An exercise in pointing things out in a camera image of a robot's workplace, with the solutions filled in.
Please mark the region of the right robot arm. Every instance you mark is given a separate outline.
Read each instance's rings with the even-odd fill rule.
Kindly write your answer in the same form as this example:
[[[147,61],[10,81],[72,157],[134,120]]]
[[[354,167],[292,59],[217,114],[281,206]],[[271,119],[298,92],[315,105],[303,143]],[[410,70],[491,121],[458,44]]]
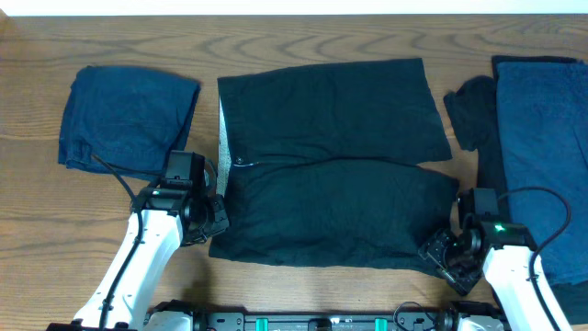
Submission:
[[[437,330],[571,329],[523,225],[476,222],[459,236],[441,229],[421,246],[419,256],[462,296],[486,279],[500,305],[454,302],[437,318]]]

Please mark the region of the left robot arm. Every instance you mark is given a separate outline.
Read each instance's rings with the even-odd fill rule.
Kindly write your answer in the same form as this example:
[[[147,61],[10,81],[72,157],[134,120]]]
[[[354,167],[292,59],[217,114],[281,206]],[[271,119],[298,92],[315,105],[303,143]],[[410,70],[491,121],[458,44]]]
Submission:
[[[48,331],[210,330],[208,317],[179,300],[150,307],[172,255],[229,227],[223,197],[190,190],[146,188],[133,202],[124,240],[104,278],[69,323]]]

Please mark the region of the black shorts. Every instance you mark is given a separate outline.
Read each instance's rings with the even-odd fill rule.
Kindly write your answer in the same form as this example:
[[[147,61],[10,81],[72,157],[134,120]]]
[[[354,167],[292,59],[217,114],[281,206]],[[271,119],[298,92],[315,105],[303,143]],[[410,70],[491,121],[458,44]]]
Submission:
[[[219,186],[231,224],[212,257],[408,269],[449,225],[458,181],[419,58],[222,77]]]

